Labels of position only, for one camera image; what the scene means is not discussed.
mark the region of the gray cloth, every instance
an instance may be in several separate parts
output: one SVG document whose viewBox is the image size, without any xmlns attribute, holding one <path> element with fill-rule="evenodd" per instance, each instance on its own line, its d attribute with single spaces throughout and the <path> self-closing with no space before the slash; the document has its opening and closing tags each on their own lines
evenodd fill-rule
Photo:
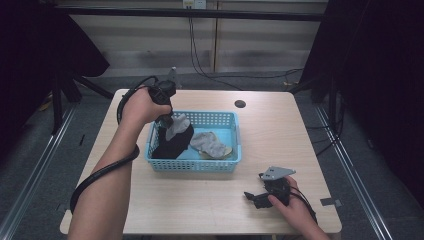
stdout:
<svg viewBox="0 0 424 240">
<path fill-rule="evenodd" d="M 182 133 L 187 130 L 188 126 L 190 126 L 190 120 L 187 119 L 187 116 L 183 113 L 178 117 L 172 116 L 174 123 L 170 128 L 166 130 L 165 139 L 166 141 L 170 141 L 177 133 Z"/>
<path fill-rule="evenodd" d="M 226 146 L 222 144 L 213 132 L 201 132 L 193 135 L 190 145 L 198 151 L 203 151 L 213 158 L 225 155 Z"/>
</svg>

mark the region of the cable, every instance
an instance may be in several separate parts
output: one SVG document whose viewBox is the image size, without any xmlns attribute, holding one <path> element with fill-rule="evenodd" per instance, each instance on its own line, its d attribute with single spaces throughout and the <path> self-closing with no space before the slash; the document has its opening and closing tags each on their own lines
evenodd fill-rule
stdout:
<svg viewBox="0 0 424 240">
<path fill-rule="evenodd" d="M 118 169 L 122 166 L 124 166 L 125 164 L 133 161 L 134 159 L 136 159 L 138 157 L 138 155 L 140 154 L 140 149 L 138 148 L 137 145 L 135 145 L 135 149 L 134 151 L 127 157 L 116 161 L 110 165 L 107 165 L 106 167 L 96 171 L 95 173 L 91 174 L 88 178 L 86 178 L 80 185 L 78 185 L 78 187 L 75 189 L 74 193 L 72 194 L 71 197 L 71 203 L 70 203 L 70 210 L 71 213 L 74 213 L 75 207 L 77 206 L 78 203 L 78 199 L 81 195 L 81 193 L 88 187 L 90 186 L 93 182 L 97 181 L 99 178 L 103 177 L 104 175 L 108 174 L 109 172 Z"/>
<path fill-rule="evenodd" d="M 295 196 L 296 198 L 300 199 L 303 202 L 303 204 L 305 204 L 306 208 L 309 211 L 309 214 L 311 214 L 311 217 L 314 219 L 314 221 L 316 223 L 318 223 L 316 213 L 312 209 L 312 206 L 309 203 L 308 199 L 305 197 L 305 195 L 303 195 L 303 193 L 298 188 L 295 188 L 295 187 L 292 187 L 292 186 L 290 186 L 290 188 L 295 189 L 296 191 L 298 191 L 300 193 L 300 195 L 299 195 L 299 194 L 296 194 L 296 193 L 293 193 L 293 192 L 290 191 L 290 195 Z"/>
<path fill-rule="evenodd" d="M 119 102 L 118 105 L 118 109 L 116 111 L 116 119 L 118 121 L 118 124 L 121 122 L 121 118 L 122 118 L 122 111 L 124 109 L 125 104 L 128 102 L 128 99 L 139 89 L 142 89 L 146 86 L 143 85 L 143 83 L 145 83 L 147 80 L 149 79 L 154 79 L 155 83 L 158 82 L 158 78 L 156 76 L 149 76 L 145 79 L 143 79 L 139 84 L 137 84 L 134 88 L 131 88 L 128 90 L 128 92 L 122 96 L 122 100 Z M 90 186 L 92 183 L 94 183 L 95 181 L 97 181 L 98 179 L 100 179 L 101 177 L 103 177 L 104 175 L 108 174 L 109 172 L 118 169 L 122 166 L 124 166 L 125 164 L 133 161 L 134 159 L 136 159 L 138 157 L 138 155 L 140 154 L 140 149 L 137 146 L 137 144 L 135 145 L 134 151 L 127 157 L 116 161 L 110 165 L 107 165 L 106 167 L 92 173 L 90 176 L 88 176 L 80 185 L 78 185 L 78 187 L 75 189 L 75 191 L 72 194 L 71 197 L 71 202 L 70 202 L 70 210 L 71 213 L 74 213 L 75 207 L 78 203 L 78 199 L 81 195 L 81 193 L 88 187 Z"/>
<path fill-rule="evenodd" d="M 339 123 L 340 123 L 339 130 L 336 132 L 335 138 L 331 141 L 331 143 L 328 146 L 326 146 L 325 148 L 323 148 L 322 150 L 320 150 L 318 153 L 316 153 L 315 156 L 318 157 L 323 152 L 325 152 L 327 149 L 329 149 L 331 146 L 333 146 L 333 144 L 336 141 L 339 141 L 340 140 L 340 136 L 342 135 L 342 132 L 343 132 L 345 107 L 346 107 L 346 104 L 345 104 L 345 102 L 344 102 L 344 100 L 342 98 L 342 101 L 340 103 L 340 110 L 339 110 L 339 115 L 340 115 L 340 118 L 341 118 L 339 120 Z"/>
<path fill-rule="evenodd" d="M 321 127 L 308 127 L 308 126 L 305 126 L 306 130 L 320 130 L 320 129 L 329 128 L 329 127 L 330 127 L 329 125 L 321 126 Z"/>
<path fill-rule="evenodd" d="M 212 80 L 212 81 L 215 81 L 215 82 L 218 82 L 218 83 L 222 83 L 222 84 L 225 84 L 225 85 L 227 85 L 229 87 L 232 87 L 232 88 L 235 88 L 237 90 L 243 91 L 243 89 L 241 89 L 241 88 L 239 88 L 239 87 L 237 87 L 235 85 L 232 85 L 230 83 L 219 81 L 219 80 L 217 80 L 217 78 L 272 79 L 272 78 L 281 78 L 281 77 L 284 77 L 286 79 L 286 83 L 287 83 L 286 90 L 285 91 L 287 91 L 287 88 L 288 88 L 288 85 L 289 85 L 288 84 L 289 81 L 288 81 L 287 76 L 288 75 L 291 75 L 291 74 L 294 74 L 294 73 L 296 73 L 298 71 L 302 71 L 303 70 L 303 68 L 290 69 L 290 70 L 286 71 L 284 74 L 274 75 L 274 76 L 247 76 L 247 75 L 210 76 L 210 75 L 206 74 L 203 71 L 203 69 L 201 67 L 201 64 L 200 64 L 200 61 L 199 61 L 199 57 L 198 57 L 198 54 L 197 54 L 196 41 L 195 41 L 195 37 L 194 37 L 194 25 L 193 25 L 193 19 L 192 18 L 189 18 L 189 26 L 190 26 L 190 55 L 191 55 L 191 63 L 193 65 L 194 70 L 197 72 L 197 74 L 199 74 L 200 76 L 205 77 L 205 78 L 207 78 L 209 80 Z M 197 67 L 196 67 L 194 58 L 196 59 L 197 66 L 198 66 L 199 69 L 197 69 Z"/>
<path fill-rule="evenodd" d="M 203 76 L 203 77 L 205 77 L 205 78 L 207 78 L 207 79 L 209 79 L 209 80 L 212 80 L 212 81 L 215 81 L 215 82 L 219 82 L 219 83 L 225 84 L 225 85 L 227 85 L 227 86 L 229 86 L 229 87 L 232 87 L 232 88 L 235 88 L 235 89 L 237 89 L 237 90 L 239 90 L 239 91 L 243 91 L 243 89 L 241 89 L 241 88 L 239 88 L 239 87 L 237 87 L 237 86 L 234 86 L 234 85 L 232 85 L 232 84 L 230 84 L 230 83 L 226 83 L 226 82 L 223 82 L 223 81 L 219 81 L 219 80 L 213 79 L 213 78 L 209 77 L 209 76 L 208 76 L 208 75 L 207 75 L 207 74 L 203 71 L 203 69 L 202 69 L 202 67 L 201 67 L 201 64 L 200 64 L 200 61 L 199 61 L 199 57 L 198 57 L 198 55 L 197 55 L 196 41 L 194 40 L 195 38 L 194 38 L 194 29 L 193 29 L 193 19 L 192 19 L 192 18 L 189 18 L 189 19 L 188 19 L 188 21 L 189 21 L 189 25 L 190 25 L 190 55 L 191 55 L 191 63 L 192 63 L 192 65 L 193 65 L 194 70 L 195 70 L 195 71 L 196 71 L 199 75 L 201 75 L 201 76 Z M 194 49 L 194 54 L 195 54 L 195 56 L 196 56 L 197 65 L 198 65 L 198 67 L 199 67 L 199 69 L 200 69 L 200 72 L 199 72 L 199 70 L 197 69 L 196 64 L 194 63 L 194 58 L 193 58 L 193 49 Z"/>
<path fill-rule="evenodd" d="M 326 141 L 328 141 L 328 138 L 321 139 L 321 140 L 317 140 L 317 141 L 313 141 L 313 142 L 311 142 L 311 143 L 312 143 L 312 144 L 317 144 L 317 143 L 320 143 L 320 142 L 326 142 Z"/>
</svg>

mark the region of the hand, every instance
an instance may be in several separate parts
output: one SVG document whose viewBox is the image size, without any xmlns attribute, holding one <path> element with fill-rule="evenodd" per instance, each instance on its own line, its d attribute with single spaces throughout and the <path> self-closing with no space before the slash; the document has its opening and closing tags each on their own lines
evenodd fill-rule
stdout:
<svg viewBox="0 0 424 240">
<path fill-rule="evenodd" d="M 156 120 L 160 115 L 171 111 L 169 105 L 157 105 L 150 98 L 148 88 L 136 91 L 125 104 L 121 124 L 140 129 L 147 123 Z"/>
<path fill-rule="evenodd" d="M 297 182 L 292 177 L 287 176 L 286 178 L 291 187 L 299 189 Z M 300 195 L 300 193 L 293 188 L 291 189 L 291 192 Z M 307 239 L 328 239 L 327 235 L 325 235 L 321 228 L 319 228 L 312 219 L 308 208 L 300 199 L 290 195 L 290 202 L 287 207 L 273 195 L 269 195 L 268 199 L 271 204 L 284 216 L 290 226 L 298 230 Z"/>
</svg>

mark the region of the blue basket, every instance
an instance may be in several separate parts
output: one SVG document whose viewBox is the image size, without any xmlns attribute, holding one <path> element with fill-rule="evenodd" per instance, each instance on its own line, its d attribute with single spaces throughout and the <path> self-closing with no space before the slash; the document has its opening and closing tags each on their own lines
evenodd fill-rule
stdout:
<svg viewBox="0 0 424 240">
<path fill-rule="evenodd" d="M 197 150 L 188 146 L 177 159 L 152 159 L 158 147 L 159 124 L 152 123 L 147 137 L 145 158 L 155 171 L 179 172 L 233 172 L 241 160 L 240 130 L 235 112 L 174 111 L 175 116 L 185 114 L 190 120 L 194 134 L 213 132 L 219 141 L 233 148 L 224 160 L 203 160 Z"/>
</svg>

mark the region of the crumpled fabric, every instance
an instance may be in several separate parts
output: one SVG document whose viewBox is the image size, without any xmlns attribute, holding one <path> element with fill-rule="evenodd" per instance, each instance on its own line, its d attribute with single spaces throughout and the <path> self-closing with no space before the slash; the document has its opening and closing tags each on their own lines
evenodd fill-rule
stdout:
<svg viewBox="0 0 424 240">
<path fill-rule="evenodd" d="M 188 149 L 194 128 L 190 124 L 182 133 L 177 133 L 170 141 L 166 141 L 166 128 L 159 127 L 159 146 L 152 152 L 153 159 L 177 159 L 182 152 Z"/>
<path fill-rule="evenodd" d="M 185 114 L 181 114 L 178 117 L 172 116 L 174 123 L 168 130 L 166 130 L 165 139 L 170 141 L 177 133 L 184 132 L 188 126 L 190 126 L 190 120 L 187 119 Z"/>
<path fill-rule="evenodd" d="M 220 158 L 225 154 L 225 144 L 222 144 L 213 132 L 201 132 L 193 135 L 190 145 L 209 154 L 213 158 Z"/>
</svg>

